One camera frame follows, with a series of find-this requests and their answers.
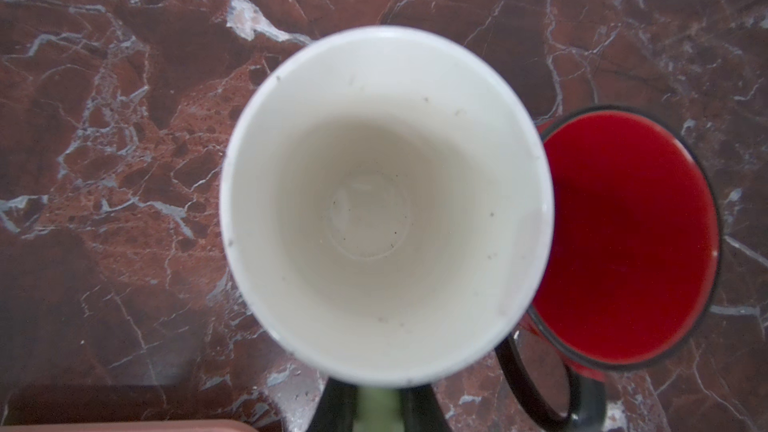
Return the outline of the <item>light green mug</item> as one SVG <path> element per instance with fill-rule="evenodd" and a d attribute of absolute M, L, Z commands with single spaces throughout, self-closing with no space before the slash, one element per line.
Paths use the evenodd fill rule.
<path fill-rule="evenodd" d="M 225 153 L 219 216 L 265 331 L 358 387 L 353 431 L 404 431 L 400 389 L 465 369 L 524 316 L 554 193 L 493 68 L 439 35 L 370 26 L 306 46 L 259 86 Z"/>

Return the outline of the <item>pink tray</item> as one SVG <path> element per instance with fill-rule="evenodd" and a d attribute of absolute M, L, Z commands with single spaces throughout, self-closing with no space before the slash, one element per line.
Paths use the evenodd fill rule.
<path fill-rule="evenodd" d="M 257 432 L 225 419 L 2 426 L 1 432 Z"/>

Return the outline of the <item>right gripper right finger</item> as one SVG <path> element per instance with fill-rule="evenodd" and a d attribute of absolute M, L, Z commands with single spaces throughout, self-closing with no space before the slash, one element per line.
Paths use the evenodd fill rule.
<path fill-rule="evenodd" d="M 451 432 L 429 384 L 399 390 L 405 432 Z"/>

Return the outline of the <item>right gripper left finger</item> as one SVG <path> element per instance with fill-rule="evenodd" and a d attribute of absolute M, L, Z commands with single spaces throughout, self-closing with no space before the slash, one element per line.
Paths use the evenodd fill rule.
<path fill-rule="evenodd" d="M 357 386 L 329 378 L 306 431 L 352 432 L 357 399 Z"/>

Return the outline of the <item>red mug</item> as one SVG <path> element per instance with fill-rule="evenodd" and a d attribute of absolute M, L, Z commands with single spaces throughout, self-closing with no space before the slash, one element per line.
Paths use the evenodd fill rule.
<path fill-rule="evenodd" d="M 555 227 L 543 280 L 521 320 L 560 356 L 565 413 L 543 397 L 514 338 L 496 355 L 527 415 L 545 431 L 597 431 L 605 375 L 682 348 L 717 287 L 722 226 L 715 194 L 680 135 L 649 115 L 596 105 L 548 122 Z"/>

